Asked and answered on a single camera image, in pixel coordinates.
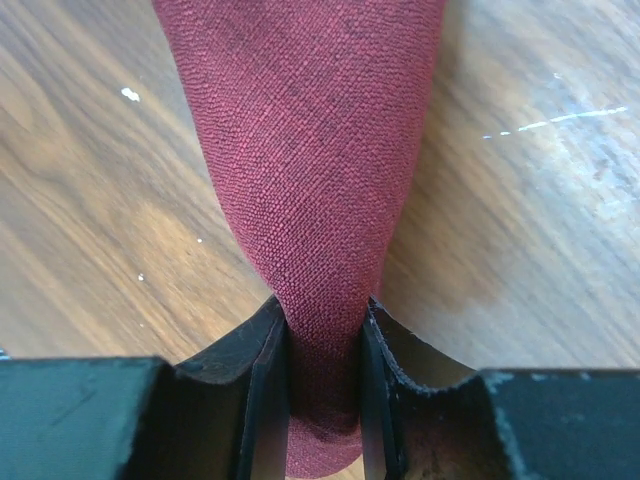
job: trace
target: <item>table top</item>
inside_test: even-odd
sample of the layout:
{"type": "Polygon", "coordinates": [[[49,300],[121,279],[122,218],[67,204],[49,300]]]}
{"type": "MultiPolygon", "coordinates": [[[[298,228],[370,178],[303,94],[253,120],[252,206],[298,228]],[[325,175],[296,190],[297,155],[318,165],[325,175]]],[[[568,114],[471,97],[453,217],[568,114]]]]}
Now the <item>table top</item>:
{"type": "MultiPolygon", "coordinates": [[[[637,8],[450,0],[382,300],[457,360],[640,365],[637,8]]],[[[0,3],[0,91],[1,348],[179,361],[267,298],[148,2],[0,3]]]]}

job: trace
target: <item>fabric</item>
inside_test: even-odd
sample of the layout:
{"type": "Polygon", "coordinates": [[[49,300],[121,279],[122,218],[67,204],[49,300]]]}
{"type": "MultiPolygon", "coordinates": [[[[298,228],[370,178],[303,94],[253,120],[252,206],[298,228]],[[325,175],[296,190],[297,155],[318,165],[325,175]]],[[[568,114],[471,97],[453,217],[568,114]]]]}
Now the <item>fabric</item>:
{"type": "Polygon", "coordinates": [[[361,452],[359,330],[411,182],[443,0],[154,0],[229,225],[291,332],[287,473],[361,452]]]}

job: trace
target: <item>wooden surface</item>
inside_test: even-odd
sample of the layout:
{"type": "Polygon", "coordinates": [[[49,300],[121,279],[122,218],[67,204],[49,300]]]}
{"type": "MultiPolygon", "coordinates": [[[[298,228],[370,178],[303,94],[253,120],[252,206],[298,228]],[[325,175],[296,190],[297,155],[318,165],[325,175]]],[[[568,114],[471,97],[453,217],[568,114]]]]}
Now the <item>wooden surface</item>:
{"type": "MultiPolygon", "coordinates": [[[[383,300],[454,358],[640,365],[638,8],[450,1],[383,300]]],[[[269,294],[147,1],[0,2],[0,167],[13,356],[178,361],[269,294]]]]}

